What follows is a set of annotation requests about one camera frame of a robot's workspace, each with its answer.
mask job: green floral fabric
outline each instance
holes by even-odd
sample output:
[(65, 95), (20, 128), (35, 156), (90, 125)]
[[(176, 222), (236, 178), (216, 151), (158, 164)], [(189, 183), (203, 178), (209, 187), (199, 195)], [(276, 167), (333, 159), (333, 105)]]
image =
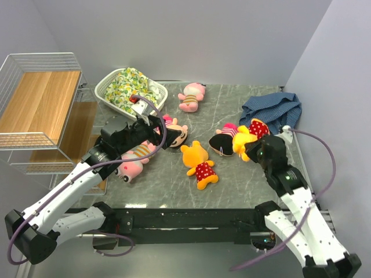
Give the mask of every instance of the green floral fabric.
[(157, 104), (157, 94), (148, 89), (148, 78), (135, 68), (126, 68), (112, 81), (104, 98), (118, 108), (135, 115), (130, 96), (138, 94)]

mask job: gray marble surface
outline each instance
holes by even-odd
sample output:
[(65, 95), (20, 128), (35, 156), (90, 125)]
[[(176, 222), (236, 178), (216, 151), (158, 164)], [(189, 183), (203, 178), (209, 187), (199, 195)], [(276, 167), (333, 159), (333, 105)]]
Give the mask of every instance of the gray marble surface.
[[(209, 184), (199, 191), (196, 178), (187, 177), (188, 168), (183, 165), (180, 150), (160, 150), (143, 172), (130, 184), (114, 174), (108, 178), (107, 192), (103, 196), (84, 196), (74, 207), (89, 207), (95, 202), (104, 201), (112, 208), (148, 207), (148, 208), (253, 208), (274, 200), (284, 206), (275, 192), (268, 186), (261, 167), (253, 162), (245, 163), (237, 155), (219, 156), (210, 149), (208, 141), (216, 129), (221, 129), (227, 122), (238, 125), (244, 104), (250, 96), (262, 96), (279, 90), (278, 86), (245, 85), (208, 85), (205, 98), (199, 103), (195, 113), (179, 110), (177, 94), (183, 91), (185, 84), (166, 84), (169, 97), (161, 111), (178, 119), (180, 125), (187, 125), (189, 136), (186, 144), (198, 140), (215, 161), (214, 171), (219, 182)], [(104, 105), (101, 111), (106, 118), (115, 112)], [(97, 121), (104, 122), (103, 115), (97, 115)], [(289, 162), (303, 172), (300, 163), (297, 142), (288, 146)]]

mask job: wooden shelf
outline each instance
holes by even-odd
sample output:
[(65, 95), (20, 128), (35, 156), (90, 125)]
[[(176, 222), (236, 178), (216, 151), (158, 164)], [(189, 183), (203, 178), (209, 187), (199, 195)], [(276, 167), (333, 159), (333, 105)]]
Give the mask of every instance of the wooden shelf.
[[(76, 164), (90, 148), (90, 134), (97, 106), (97, 102), (74, 103), (72, 106), (60, 149)], [(35, 150), (30, 159), (30, 163), (56, 162), (69, 162), (69, 160), (57, 149)]]
[(80, 74), (26, 72), (0, 119), (0, 133), (44, 132), (58, 144)]

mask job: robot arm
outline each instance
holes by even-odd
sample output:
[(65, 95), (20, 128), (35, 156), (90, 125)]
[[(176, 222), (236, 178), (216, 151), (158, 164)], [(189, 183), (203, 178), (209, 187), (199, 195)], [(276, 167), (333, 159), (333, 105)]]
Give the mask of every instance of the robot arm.
[[(166, 130), (166, 149), (180, 131)], [(105, 180), (120, 165), (107, 164), (88, 171), (74, 182), (71, 180), (79, 173), (101, 162), (121, 159), (121, 155), (145, 140), (154, 145), (159, 145), (163, 137), (163, 126), (157, 117), (148, 115), (147, 119), (139, 119), (132, 126), (128, 126), (123, 116), (112, 117), (101, 130), (101, 136), (95, 146), (83, 156), (76, 168), (51, 190), (40, 201), (25, 209), (22, 213), (12, 210), (5, 217), (9, 238), (23, 222), (33, 216), (16, 237), (14, 244), (28, 258), (32, 264), (38, 264), (46, 259), (55, 248), (66, 240), (78, 234), (91, 230), (110, 229), (117, 224), (114, 211), (104, 203), (96, 203), (93, 207), (69, 216), (61, 216), (90, 188)], [(43, 204), (62, 187), (66, 187), (41, 211), (36, 213)]]
[[(356, 254), (348, 251), (335, 238), (312, 201), (311, 191), (301, 172), (288, 164), (283, 139), (269, 135), (245, 144), (245, 153), (263, 168), (267, 182), (300, 223), (310, 207), (308, 218), (287, 246), (303, 267), (305, 278), (350, 278), (361, 266)], [(273, 201), (256, 207), (265, 226), (286, 240), (295, 230)]]

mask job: white laundry basket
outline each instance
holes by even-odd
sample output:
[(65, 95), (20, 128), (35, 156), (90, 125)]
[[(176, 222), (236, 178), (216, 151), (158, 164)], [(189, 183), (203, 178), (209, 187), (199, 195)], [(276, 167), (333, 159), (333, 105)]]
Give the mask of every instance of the white laundry basket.
[[(111, 72), (108, 74), (105, 78), (102, 79), (101, 82), (98, 83), (98, 85), (94, 89), (94, 93), (99, 98), (105, 105), (111, 107), (113, 110), (116, 110), (120, 114), (123, 114), (124, 116), (128, 117), (129, 119), (136, 120), (136, 117), (130, 113), (127, 113), (126, 111), (118, 108), (114, 104), (110, 103), (108, 100), (104, 98), (104, 94), (109, 87), (109, 85), (112, 83), (112, 81), (117, 77), (119, 72), (125, 70), (125, 68), (119, 68), (116, 69), (115, 71)], [(162, 86), (161, 84), (157, 83), (156, 81), (153, 81), (152, 79), (148, 79), (148, 87), (150, 86), (155, 86), (158, 88), (159, 93), (160, 93), (160, 99), (158, 100), (159, 103), (156, 104), (157, 109), (161, 110), (165, 100), (168, 98), (168, 90)]]

